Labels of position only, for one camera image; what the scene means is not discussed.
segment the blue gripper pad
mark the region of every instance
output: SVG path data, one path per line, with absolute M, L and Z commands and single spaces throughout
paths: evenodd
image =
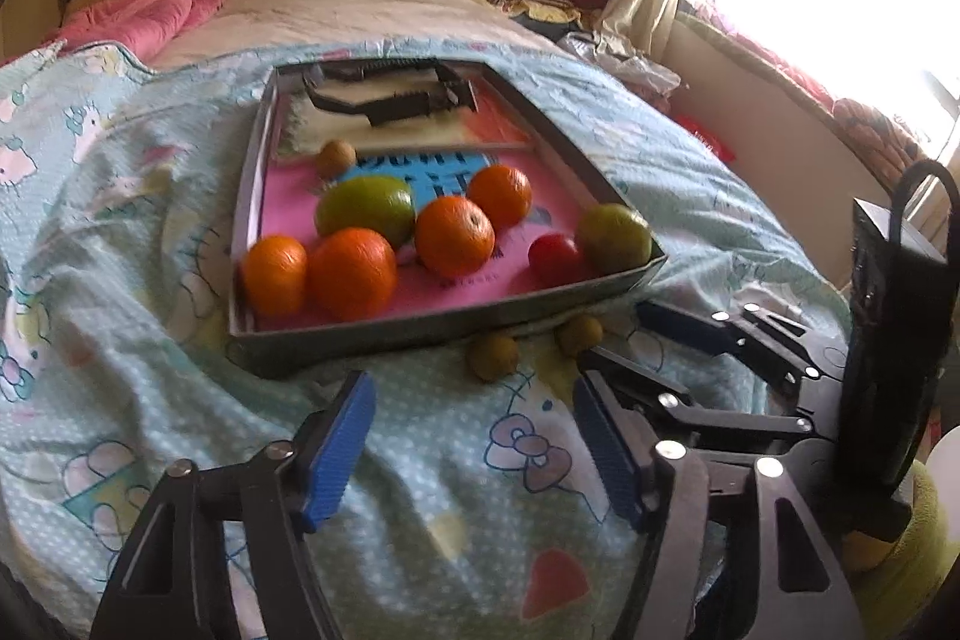
M 367 432 L 376 412 L 376 383 L 366 372 L 347 379 L 346 398 L 334 401 L 339 407 L 316 456 L 310 462 L 304 509 L 301 520 L 306 533 L 314 533 L 320 524 L 340 506 L 350 473 L 363 451 Z
M 640 530 L 643 509 L 637 501 L 640 477 L 626 445 L 604 413 L 603 405 L 583 377 L 573 384 L 573 419 L 587 443 L 613 512 Z

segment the bedsheet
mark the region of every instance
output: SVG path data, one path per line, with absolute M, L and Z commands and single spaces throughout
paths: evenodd
M 462 343 L 333 360 L 287 383 L 227 360 L 230 216 L 256 104 L 270 67 L 320 55 L 487 61 L 649 218 L 670 258 L 637 295 L 702 313 L 768 296 L 830 333 L 847 327 L 843 300 L 752 191 L 565 55 L 397 38 L 155 73 L 112 44 L 32 53 L 0 70 L 0 97 L 17 95 L 0 116 L 0 557 L 85 634 L 166 464 L 248 458 L 363 368 L 377 381 L 376 419 L 340 512 L 309 539 L 347 637 L 608 636 L 643 539 L 610 511 L 568 408 L 575 368 L 550 324 L 528 327 L 520 370 L 488 386 L 467 373 Z M 763 407 L 726 357 L 640 332 L 628 300 L 599 310 L 608 345 L 704 404 Z M 520 452 L 529 434 L 541 453 Z M 227 547 L 243 636 L 260 637 L 234 525 Z
M 397 36 L 556 52 L 551 42 L 474 0 L 227 0 L 212 20 L 176 37 L 149 64 L 176 68 L 271 44 L 342 44 Z

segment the small round fruit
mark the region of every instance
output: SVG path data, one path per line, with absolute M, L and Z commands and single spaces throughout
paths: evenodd
M 240 263 L 247 303 L 258 316 L 292 316 L 304 306 L 306 250 L 293 237 L 264 237 Z
M 495 383 L 512 375 L 520 365 L 517 340 L 502 333 L 485 333 L 467 345 L 467 366 L 480 380 Z
M 587 259 L 566 234 L 543 234 L 527 251 L 530 271 L 544 287 L 568 286 L 593 277 Z
M 575 359 L 584 350 L 589 350 L 603 341 L 603 326 L 593 316 L 573 316 L 557 329 L 560 352 Z
M 368 228 L 344 228 L 310 254 L 307 287 L 337 320 L 376 316 L 397 288 L 397 256 L 390 242 Z
M 357 165 L 357 151 L 342 139 L 334 139 L 323 145 L 314 159 L 317 173 L 323 180 L 335 180 Z
M 337 183 L 317 204 L 314 223 L 320 237 L 344 228 L 368 228 L 395 250 L 414 233 L 416 209 L 410 186 L 397 177 L 365 175 Z
M 416 218 L 416 255 L 429 271 L 455 279 L 478 271 L 493 255 L 493 226 L 463 196 L 440 196 Z
M 484 211 L 496 232 L 521 223 L 530 213 L 533 191 L 530 180 L 519 169 L 494 164 L 473 175 L 467 199 Z
M 577 247 L 601 274 L 644 266 L 653 253 L 653 237 L 643 215 L 622 204 L 598 204 L 577 224 Z

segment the plastic bag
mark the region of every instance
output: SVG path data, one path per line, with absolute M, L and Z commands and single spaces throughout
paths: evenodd
M 603 68 L 624 86 L 665 115 L 670 111 L 670 94 L 680 87 L 680 76 L 666 66 L 633 55 L 621 58 L 613 55 L 603 40 L 595 42 L 589 34 L 568 33 L 557 43 L 558 47 L 575 55 L 584 63 Z

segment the white mattress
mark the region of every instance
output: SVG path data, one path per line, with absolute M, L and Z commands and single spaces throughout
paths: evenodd
M 227 0 L 212 20 L 176 37 L 149 65 L 166 70 L 270 44 L 355 44 L 404 36 L 561 52 L 473 0 Z

